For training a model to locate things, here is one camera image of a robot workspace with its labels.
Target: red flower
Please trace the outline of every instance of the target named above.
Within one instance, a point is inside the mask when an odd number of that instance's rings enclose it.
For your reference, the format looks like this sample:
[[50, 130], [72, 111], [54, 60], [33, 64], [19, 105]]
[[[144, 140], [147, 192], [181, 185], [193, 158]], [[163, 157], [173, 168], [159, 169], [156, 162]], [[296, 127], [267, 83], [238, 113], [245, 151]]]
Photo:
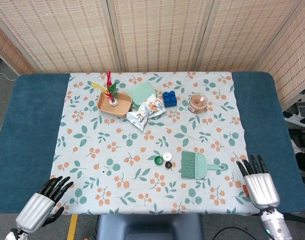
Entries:
[[109, 71], [107, 72], [107, 86], [112, 85], [112, 73]]
[[109, 92], [109, 93], [105, 93], [105, 95], [111, 100], [112, 103], [115, 102], [115, 99], [113, 98], [112, 94]]

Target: white cable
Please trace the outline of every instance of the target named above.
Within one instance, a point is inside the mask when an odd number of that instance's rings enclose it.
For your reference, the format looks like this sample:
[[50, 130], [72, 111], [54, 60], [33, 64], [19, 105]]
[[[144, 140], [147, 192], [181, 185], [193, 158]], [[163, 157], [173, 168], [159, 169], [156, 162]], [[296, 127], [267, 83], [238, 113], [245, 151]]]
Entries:
[[5, 74], [0, 72], [0, 75], [3, 75], [8, 81], [16, 81], [16, 79], [9, 79]]
[[297, 108], [305, 108], [305, 106], [298, 106]]

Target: brush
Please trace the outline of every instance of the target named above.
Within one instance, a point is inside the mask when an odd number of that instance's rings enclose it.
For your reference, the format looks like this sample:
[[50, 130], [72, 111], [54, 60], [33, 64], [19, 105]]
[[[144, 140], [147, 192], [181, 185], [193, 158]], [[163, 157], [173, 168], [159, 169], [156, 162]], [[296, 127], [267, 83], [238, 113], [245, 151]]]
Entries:
[[181, 152], [181, 177], [183, 179], [202, 179], [207, 170], [225, 170], [224, 166], [207, 164], [204, 155], [191, 151]]

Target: wall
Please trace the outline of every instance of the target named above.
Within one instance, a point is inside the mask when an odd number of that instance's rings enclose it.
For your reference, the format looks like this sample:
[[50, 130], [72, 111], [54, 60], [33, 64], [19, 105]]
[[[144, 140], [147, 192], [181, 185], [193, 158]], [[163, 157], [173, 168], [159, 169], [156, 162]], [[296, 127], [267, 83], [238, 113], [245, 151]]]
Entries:
[[15, 73], [31, 74], [35, 70], [27, 62], [22, 53], [9, 40], [6, 34], [0, 29], [0, 57], [4, 62], [8, 63]]
[[43, 73], [265, 71], [283, 106], [305, 86], [305, 0], [3, 0], [0, 19]]
[[270, 73], [283, 109], [305, 89], [305, 0], [287, 21], [255, 67]]

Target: food packet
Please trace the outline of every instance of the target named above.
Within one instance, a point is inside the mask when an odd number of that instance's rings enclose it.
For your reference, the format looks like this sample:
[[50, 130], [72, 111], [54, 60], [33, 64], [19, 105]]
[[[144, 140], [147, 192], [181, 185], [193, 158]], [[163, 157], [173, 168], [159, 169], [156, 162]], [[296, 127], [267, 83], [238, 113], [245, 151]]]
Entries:
[[166, 112], [166, 108], [161, 101], [152, 94], [140, 105], [138, 111], [127, 112], [126, 118], [143, 131], [148, 119], [156, 117], [164, 112]]

